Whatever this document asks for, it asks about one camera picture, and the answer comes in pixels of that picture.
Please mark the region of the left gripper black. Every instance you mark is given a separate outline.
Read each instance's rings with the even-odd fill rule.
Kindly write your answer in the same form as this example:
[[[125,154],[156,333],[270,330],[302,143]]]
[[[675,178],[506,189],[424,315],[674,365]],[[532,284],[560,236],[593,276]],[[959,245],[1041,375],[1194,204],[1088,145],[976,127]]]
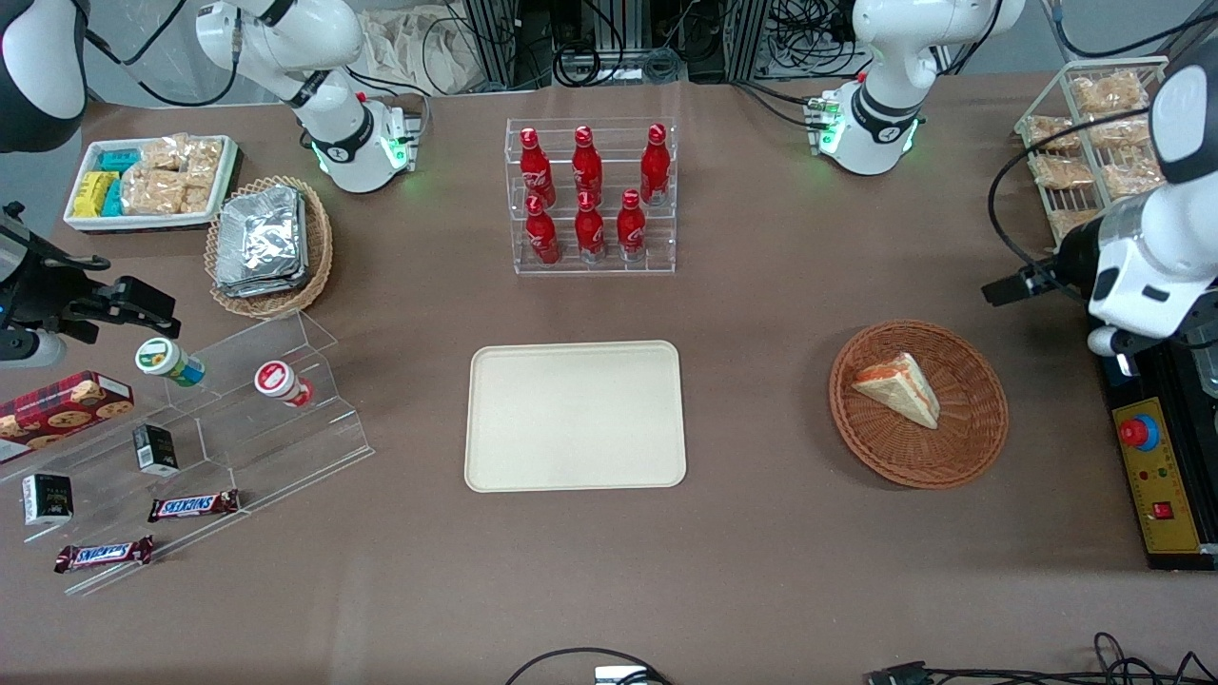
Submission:
[[[1021,268],[1009,277],[984,285],[984,299],[991,307],[1018,303],[1054,291],[1077,291],[1083,301],[1093,295],[1099,273],[1099,235],[1104,217],[1075,225],[1050,257],[1039,262],[1039,271]]]

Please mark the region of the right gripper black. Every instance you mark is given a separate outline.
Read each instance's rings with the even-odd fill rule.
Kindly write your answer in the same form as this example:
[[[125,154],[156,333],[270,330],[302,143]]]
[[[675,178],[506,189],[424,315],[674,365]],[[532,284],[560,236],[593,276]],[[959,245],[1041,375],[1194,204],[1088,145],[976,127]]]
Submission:
[[[177,300],[135,277],[114,282],[113,307],[108,288],[86,271],[69,264],[65,251],[48,243],[30,243],[26,256],[2,278],[2,330],[44,330],[95,342],[99,323],[143,325],[160,336],[178,338],[173,318]]]

